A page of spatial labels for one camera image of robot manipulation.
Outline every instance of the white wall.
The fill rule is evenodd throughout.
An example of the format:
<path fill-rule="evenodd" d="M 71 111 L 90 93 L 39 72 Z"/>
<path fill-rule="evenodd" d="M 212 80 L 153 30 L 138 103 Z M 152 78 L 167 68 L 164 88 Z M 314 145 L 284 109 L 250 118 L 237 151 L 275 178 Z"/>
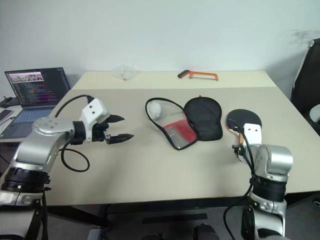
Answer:
<path fill-rule="evenodd" d="M 5 70 L 65 68 L 71 82 L 120 64 L 141 71 L 266 70 L 287 94 L 319 0 L 0 0 Z"/>

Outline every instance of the robotic arm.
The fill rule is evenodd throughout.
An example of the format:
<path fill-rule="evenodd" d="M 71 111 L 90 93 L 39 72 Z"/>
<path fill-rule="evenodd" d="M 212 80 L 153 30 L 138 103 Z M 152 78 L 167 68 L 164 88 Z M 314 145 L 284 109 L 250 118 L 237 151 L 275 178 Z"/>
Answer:
<path fill-rule="evenodd" d="M 45 184 L 63 145 L 84 141 L 121 143 L 131 134 L 110 136 L 109 123 L 124 120 L 110 115 L 95 98 L 83 110 L 79 121 L 55 117 L 36 120 L 31 134 L 19 145 L 0 187 L 0 239 L 36 239 L 42 220 Z"/>
<path fill-rule="evenodd" d="M 241 235 L 244 240 L 285 240 L 285 201 L 288 173 L 293 165 L 293 156 L 283 146 L 262 144 L 261 127 L 244 124 L 244 134 L 252 151 L 254 172 L 250 183 L 250 206 L 242 212 Z M 232 146 L 239 159 L 246 163 L 250 159 L 249 148 L 240 137 L 239 145 Z"/>

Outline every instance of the black office chair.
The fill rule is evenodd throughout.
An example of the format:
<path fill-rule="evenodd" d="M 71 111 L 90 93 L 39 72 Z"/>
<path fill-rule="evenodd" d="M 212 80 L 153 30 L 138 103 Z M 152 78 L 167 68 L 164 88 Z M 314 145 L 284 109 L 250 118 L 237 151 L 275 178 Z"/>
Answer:
<path fill-rule="evenodd" d="M 291 102 L 320 136 L 320 38 L 311 40 L 293 84 Z"/>

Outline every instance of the laptop screen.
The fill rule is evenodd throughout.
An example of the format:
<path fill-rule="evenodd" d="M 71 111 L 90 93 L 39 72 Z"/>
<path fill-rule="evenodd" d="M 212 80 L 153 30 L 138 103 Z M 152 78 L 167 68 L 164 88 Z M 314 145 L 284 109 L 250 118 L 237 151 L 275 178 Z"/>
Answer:
<path fill-rule="evenodd" d="M 22 107 L 51 107 L 70 90 L 62 67 L 5 71 Z"/>

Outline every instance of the laptop keyboard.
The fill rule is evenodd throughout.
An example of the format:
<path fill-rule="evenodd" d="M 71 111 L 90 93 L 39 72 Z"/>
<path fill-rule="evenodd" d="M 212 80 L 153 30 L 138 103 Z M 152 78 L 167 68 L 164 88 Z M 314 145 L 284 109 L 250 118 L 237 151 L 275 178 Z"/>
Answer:
<path fill-rule="evenodd" d="M 43 117 L 48 117 L 52 109 L 42 109 L 42 110 L 29 110 L 23 111 L 19 116 L 14 119 L 15 123 L 27 123 L 34 122 L 35 120 Z"/>

